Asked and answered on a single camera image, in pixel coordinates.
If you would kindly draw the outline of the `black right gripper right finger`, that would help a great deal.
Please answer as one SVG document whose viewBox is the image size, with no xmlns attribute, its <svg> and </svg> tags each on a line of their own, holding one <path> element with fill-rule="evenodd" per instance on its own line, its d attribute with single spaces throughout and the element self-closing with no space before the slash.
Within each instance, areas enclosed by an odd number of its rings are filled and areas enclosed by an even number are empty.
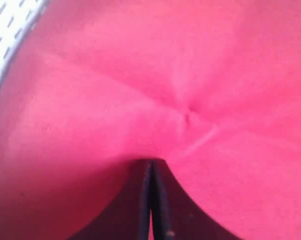
<svg viewBox="0 0 301 240">
<path fill-rule="evenodd" d="M 150 209 L 155 240 L 239 239 L 190 198 L 163 159 L 152 161 Z"/>
</svg>

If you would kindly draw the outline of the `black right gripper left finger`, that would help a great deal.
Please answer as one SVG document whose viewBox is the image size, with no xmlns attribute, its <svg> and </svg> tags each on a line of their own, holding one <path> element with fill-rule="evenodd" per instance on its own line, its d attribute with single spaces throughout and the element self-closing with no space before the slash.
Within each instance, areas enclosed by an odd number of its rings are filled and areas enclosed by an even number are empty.
<svg viewBox="0 0 301 240">
<path fill-rule="evenodd" d="M 70 240 L 147 240 L 152 161 L 136 160 L 123 188 L 110 204 Z"/>
</svg>

